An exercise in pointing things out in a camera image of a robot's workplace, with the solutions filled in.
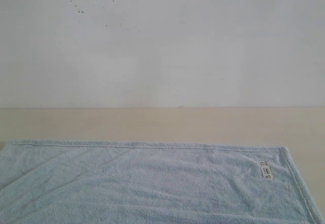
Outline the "white printed paper label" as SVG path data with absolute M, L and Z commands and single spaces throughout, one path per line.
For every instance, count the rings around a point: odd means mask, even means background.
M 258 164 L 261 168 L 262 177 L 265 180 L 273 180 L 273 174 L 272 174 L 269 163 L 266 161 L 260 161 Z

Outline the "light blue fleece towel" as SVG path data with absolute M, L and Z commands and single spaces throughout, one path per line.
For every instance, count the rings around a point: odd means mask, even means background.
M 286 147 L 19 140 L 1 150 L 1 223 L 324 218 Z

